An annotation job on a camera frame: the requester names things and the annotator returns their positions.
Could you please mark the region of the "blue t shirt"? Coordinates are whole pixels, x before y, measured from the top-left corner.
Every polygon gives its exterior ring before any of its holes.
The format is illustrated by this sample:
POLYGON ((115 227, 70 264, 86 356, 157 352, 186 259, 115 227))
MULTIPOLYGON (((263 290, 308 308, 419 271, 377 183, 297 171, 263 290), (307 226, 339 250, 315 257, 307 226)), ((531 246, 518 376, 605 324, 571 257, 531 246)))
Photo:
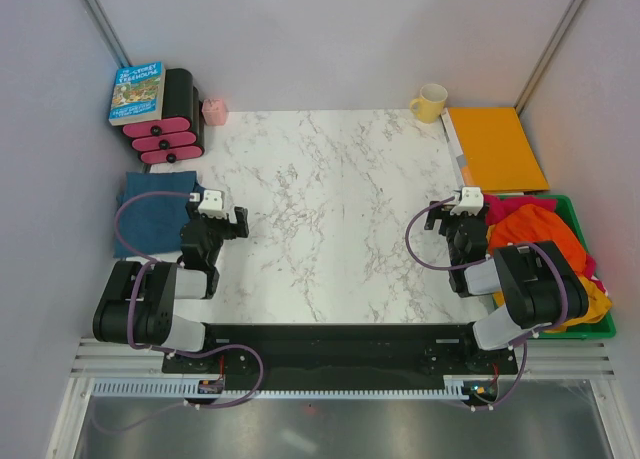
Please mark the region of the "blue t shirt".
MULTIPOLYGON (((121 206, 132 197, 153 191, 202 193, 195 171, 175 173, 127 172, 123 193, 118 197, 121 206)), ((146 197, 131 204, 121 215, 119 231, 126 242, 146 255, 180 250, 180 230, 189 221, 186 197, 146 197)))

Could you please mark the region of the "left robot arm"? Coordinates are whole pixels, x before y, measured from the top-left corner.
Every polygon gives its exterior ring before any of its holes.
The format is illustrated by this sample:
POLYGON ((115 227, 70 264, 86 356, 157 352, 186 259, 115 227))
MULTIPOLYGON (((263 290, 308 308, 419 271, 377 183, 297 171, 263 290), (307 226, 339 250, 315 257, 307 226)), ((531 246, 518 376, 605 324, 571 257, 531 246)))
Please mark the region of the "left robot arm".
POLYGON ((223 244, 249 236, 248 210, 235 207, 234 214, 230 220, 195 213, 180 233, 179 262, 116 262, 94 313, 94 337, 132 348, 184 351, 185 361, 196 371, 215 368, 220 350, 205 339, 205 325, 177 315, 174 305, 214 296, 223 244))

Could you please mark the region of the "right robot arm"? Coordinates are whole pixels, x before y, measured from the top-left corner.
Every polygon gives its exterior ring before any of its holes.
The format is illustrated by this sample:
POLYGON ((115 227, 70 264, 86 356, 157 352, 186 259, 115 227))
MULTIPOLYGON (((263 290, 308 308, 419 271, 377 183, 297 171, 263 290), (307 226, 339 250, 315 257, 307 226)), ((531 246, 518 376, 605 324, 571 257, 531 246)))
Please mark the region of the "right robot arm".
POLYGON ((525 197, 430 203, 424 227, 446 240, 453 292, 490 295, 496 305, 458 347, 465 370, 481 372, 494 350, 592 318, 599 289, 587 277, 588 253, 555 208, 525 197))

